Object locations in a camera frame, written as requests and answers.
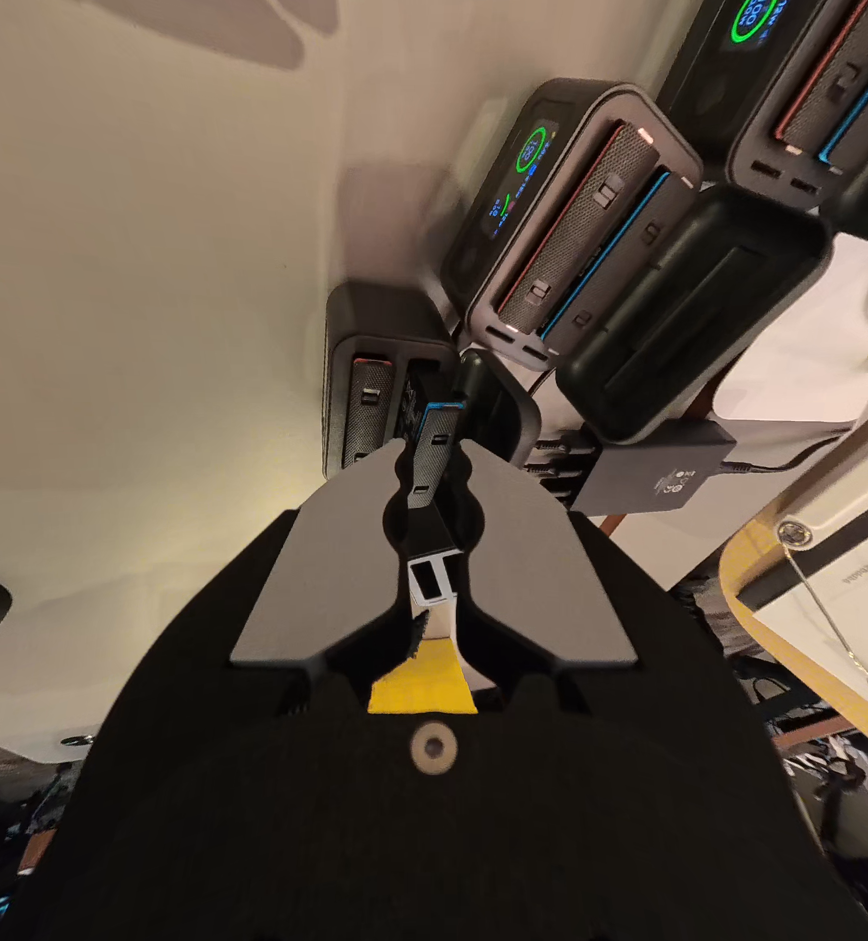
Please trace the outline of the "yellow plastic bin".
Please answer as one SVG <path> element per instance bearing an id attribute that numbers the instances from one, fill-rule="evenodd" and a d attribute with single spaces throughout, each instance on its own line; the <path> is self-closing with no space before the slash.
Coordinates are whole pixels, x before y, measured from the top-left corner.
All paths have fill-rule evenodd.
<path id="1" fill-rule="evenodd" d="M 476 714 L 454 642 L 421 641 L 417 653 L 372 686 L 369 713 Z"/>

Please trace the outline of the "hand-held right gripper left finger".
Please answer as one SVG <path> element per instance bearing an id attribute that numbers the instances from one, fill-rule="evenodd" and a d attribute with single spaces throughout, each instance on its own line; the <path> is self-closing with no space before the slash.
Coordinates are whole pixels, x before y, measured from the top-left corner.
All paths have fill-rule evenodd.
<path id="1" fill-rule="evenodd" d="M 385 675 L 414 641 L 401 477 L 393 440 L 338 472 L 299 508 L 230 654 L 237 667 Z"/>

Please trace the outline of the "black usb hub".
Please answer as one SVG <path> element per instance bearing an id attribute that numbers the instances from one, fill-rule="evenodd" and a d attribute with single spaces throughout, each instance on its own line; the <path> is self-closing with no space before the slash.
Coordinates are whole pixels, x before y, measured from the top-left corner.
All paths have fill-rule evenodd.
<path id="1" fill-rule="evenodd" d="M 568 504 L 587 517 L 680 509 L 721 472 L 737 446 L 719 423 L 707 419 L 666 421 L 632 444 L 589 440 L 590 468 Z"/>

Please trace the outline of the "blue-edged black battery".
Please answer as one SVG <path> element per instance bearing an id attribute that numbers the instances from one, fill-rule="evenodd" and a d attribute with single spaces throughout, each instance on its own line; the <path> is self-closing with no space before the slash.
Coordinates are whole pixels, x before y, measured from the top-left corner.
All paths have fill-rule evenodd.
<path id="1" fill-rule="evenodd" d="M 412 448 L 413 482 L 407 498 L 409 510 L 425 508 L 434 500 L 465 411 L 466 403 L 462 399 L 429 402 L 423 397 L 404 393 L 395 434 Z"/>
<path id="2" fill-rule="evenodd" d="M 567 289 L 539 333 L 551 355 L 565 357 L 600 322 L 643 269 L 661 241 L 689 211 L 698 185 L 659 170 L 637 203 Z"/>

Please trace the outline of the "white stand base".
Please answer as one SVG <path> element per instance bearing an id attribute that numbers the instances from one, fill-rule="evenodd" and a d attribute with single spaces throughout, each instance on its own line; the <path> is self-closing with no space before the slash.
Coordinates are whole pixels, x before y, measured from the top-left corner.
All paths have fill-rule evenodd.
<path id="1" fill-rule="evenodd" d="M 835 241 L 825 272 L 746 349 L 712 408 L 727 421 L 850 425 L 868 405 L 868 242 Z"/>

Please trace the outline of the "black battery charger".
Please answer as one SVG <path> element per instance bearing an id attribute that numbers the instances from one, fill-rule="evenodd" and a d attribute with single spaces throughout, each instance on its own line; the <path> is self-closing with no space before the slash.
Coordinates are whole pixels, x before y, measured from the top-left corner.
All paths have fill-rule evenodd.
<path id="1" fill-rule="evenodd" d="M 539 337 L 543 327 L 523 334 L 497 312 L 619 124 L 649 132 L 660 156 L 605 240 L 659 170 L 693 181 L 698 194 L 603 319 L 569 355 L 553 356 Z M 645 439 L 789 308 L 832 256 L 832 231 L 817 216 L 706 180 L 693 145 L 642 88 L 601 79 L 542 83 L 440 267 L 460 328 L 525 369 L 552 372 L 600 441 Z"/>
<path id="2" fill-rule="evenodd" d="M 475 347 L 460 351 L 440 312 L 423 292 L 346 281 L 328 297 L 325 328 L 322 449 L 326 479 L 345 470 L 346 411 L 356 357 L 388 359 L 395 367 L 382 446 L 392 440 L 405 441 L 395 434 L 404 393 L 429 402 L 462 399 L 466 411 L 452 452 L 468 439 L 515 467 L 526 465 L 541 431 L 534 399 L 492 352 Z"/>
<path id="3" fill-rule="evenodd" d="M 703 2 L 657 97 L 702 158 L 706 177 L 868 241 L 868 160 L 838 174 L 773 135 L 827 46 L 860 1 Z M 856 99 L 868 85 L 854 94 Z"/>

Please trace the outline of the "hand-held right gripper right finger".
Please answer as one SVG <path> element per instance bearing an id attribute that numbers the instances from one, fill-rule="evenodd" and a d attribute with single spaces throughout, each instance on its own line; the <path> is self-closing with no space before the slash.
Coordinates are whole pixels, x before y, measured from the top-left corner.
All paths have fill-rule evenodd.
<path id="1" fill-rule="evenodd" d="M 556 675 L 638 656 L 568 512 L 473 441 L 457 453 L 457 642 L 482 675 Z"/>

